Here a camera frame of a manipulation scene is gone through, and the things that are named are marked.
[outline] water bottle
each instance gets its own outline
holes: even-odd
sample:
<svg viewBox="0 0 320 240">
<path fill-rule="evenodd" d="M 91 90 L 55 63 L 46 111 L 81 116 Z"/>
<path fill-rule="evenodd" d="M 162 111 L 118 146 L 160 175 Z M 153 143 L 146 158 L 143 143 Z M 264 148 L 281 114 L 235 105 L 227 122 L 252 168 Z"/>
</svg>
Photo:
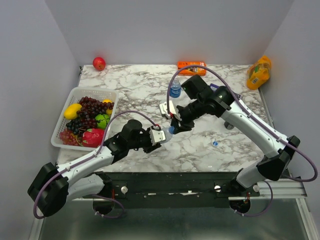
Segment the water bottle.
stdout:
<svg viewBox="0 0 320 240">
<path fill-rule="evenodd" d="M 170 88 L 170 97 L 172 98 L 178 98 L 181 94 L 181 84 L 178 80 L 173 80 L 171 88 Z"/>
<path fill-rule="evenodd" d="M 174 134 L 175 127 L 174 126 L 168 126 L 162 128 L 162 131 L 164 132 L 165 135 L 165 140 L 161 142 L 161 144 L 165 144 L 169 142 L 172 139 L 172 136 Z"/>
</svg>

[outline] blue bottle label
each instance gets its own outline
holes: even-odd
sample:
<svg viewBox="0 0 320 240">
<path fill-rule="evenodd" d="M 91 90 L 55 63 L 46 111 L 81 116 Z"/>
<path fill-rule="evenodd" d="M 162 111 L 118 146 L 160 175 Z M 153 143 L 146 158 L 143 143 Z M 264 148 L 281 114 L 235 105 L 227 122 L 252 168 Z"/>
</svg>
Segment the blue bottle label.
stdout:
<svg viewBox="0 0 320 240">
<path fill-rule="evenodd" d="M 181 94 L 181 87 L 179 89 L 172 89 L 170 88 L 170 97 L 172 98 L 178 98 Z"/>
</svg>

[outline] marble table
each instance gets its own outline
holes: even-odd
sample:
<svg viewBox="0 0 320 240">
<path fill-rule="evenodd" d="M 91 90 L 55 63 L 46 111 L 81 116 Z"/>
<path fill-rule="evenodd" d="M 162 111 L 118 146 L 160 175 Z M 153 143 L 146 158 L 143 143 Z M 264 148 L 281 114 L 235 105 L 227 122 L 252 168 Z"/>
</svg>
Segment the marble table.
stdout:
<svg viewBox="0 0 320 240">
<path fill-rule="evenodd" d="M 267 122 L 267 116 L 259 92 L 246 87 L 248 65 L 209 65 L 220 74 L 234 92 L 243 95 L 243 101 Z M 80 87 L 108 88 L 119 92 L 116 113 L 136 110 L 145 113 L 161 127 L 170 122 L 161 117 L 159 104 L 166 99 L 168 83 L 177 70 L 175 65 L 109 65 L 104 71 L 96 71 L 85 65 L 79 81 Z M 187 76 L 178 76 L 183 83 Z M 208 83 L 222 85 L 212 74 L 203 79 Z M 176 103 L 187 105 L 191 100 L 182 92 Z M 138 114 L 124 114 L 111 126 L 112 136 L 123 125 L 135 118 L 145 128 L 150 122 Z M 61 149 L 57 163 L 63 164 L 88 152 Z M 192 131 L 174 135 L 161 148 L 145 154 L 142 149 L 130 151 L 128 156 L 113 165 L 104 167 L 105 172 L 233 172 L 245 168 L 263 156 L 262 151 L 237 128 L 227 130 L 224 121 L 206 115 L 195 121 Z"/>
</svg>

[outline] fruit basket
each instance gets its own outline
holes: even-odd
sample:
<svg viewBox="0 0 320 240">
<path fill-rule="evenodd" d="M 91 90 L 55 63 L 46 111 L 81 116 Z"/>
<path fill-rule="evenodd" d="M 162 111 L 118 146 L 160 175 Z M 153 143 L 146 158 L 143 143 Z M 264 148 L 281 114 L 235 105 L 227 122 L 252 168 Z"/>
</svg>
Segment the fruit basket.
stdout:
<svg viewBox="0 0 320 240">
<path fill-rule="evenodd" d="M 103 102 L 103 100 L 107 100 L 107 99 L 110 100 L 112 103 L 109 103 L 109 104 L 103 103 L 103 105 L 102 105 L 101 103 Z M 79 134 L 84 137 L 85 134 L 82 133 L 82 131 L 90 131 L 91 129 L 88 129 L 88 128 L 97 128 L 98 129 L 98 125 L 104 125 L 104 127 L 105 127 L 106 123 L 109 121 L 96 120 L 97 118 L 94 118 L 93 117 L 94 115 L 92 115 L 92 114 L 102 113 L 102 116 L 107 116 L 110 119 L 113 118 L 115 115 L 115 109 L 117 107 L 118 99 L 119 99 L 118 92 L 116 92 L 114 90 L 106 89 L 106 88 L 75 87 L 74 89 L 72 89 L 65 104 L 64 104 L 64 107 L 62 109 L 62 112 L 60 114 L 58 122 L 54 128 L 54 131 L 53 131 L 53 134 L 51 137 L 51 144 L 55 147 L 62 148 L 62 149 L 81 150 L 81 151 L 93 151 L 94 149 L 96 149 L 96 147 L 82 146 L 81 142 L 78 142 L 78 139 L 81 139 L 81 137 L 78 138 L 77 137 L 78 135 L 75 135 L 75 134 Z M 84 104 L 86 104 L 88 106 L 81 108 L 81 106 L 77 105 L 79 102 L 81 102 L 82 106 Z M 94 108 L 97 108 L 99 106 L 102 106 L 101 111 L 103 111 L 103 112 L 91 111 L 92 109 L 95 110 Z M 112 110 L 107 109 L 107 111 L 105 111 L 105 109 L 106 109 L 106 108 L 104 108 L 105 106 L 110 106 L 109 108 L 110 109 L 113 108 L 113 109 Z M 76 118 L 74 118 L 75 116 L 72 116 L 72 114 L 75 114 L 74 112 L 72 112 L 70 114 L 70 111 L 69 111 L 68 114 L 66 115 L 66 110 L 67 109 L 69 110 L 72 108 L 75 108 L 75 110 L 76 110 L 75 111 Z M 75 145 L 68 145 L 69 143 L 64 144 L 64 143 L 66 143 L 65 138 L 69 138 L 69 137 L 76 139 Z"/>
</svg>

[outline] green fruit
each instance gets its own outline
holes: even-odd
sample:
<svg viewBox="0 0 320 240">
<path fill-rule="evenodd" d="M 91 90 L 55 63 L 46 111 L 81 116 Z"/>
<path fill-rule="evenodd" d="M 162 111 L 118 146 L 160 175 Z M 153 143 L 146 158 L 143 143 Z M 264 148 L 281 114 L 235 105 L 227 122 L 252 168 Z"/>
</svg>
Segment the green fruit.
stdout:
<svg viewBox="0 0 320 240">
<path fill-rule="evenodd" d="M 95 117 L 97 127 L 99 129 L 106 129 L 107 124 L 110 122 L 108 114 L 99 114 Z"/>
</svg>

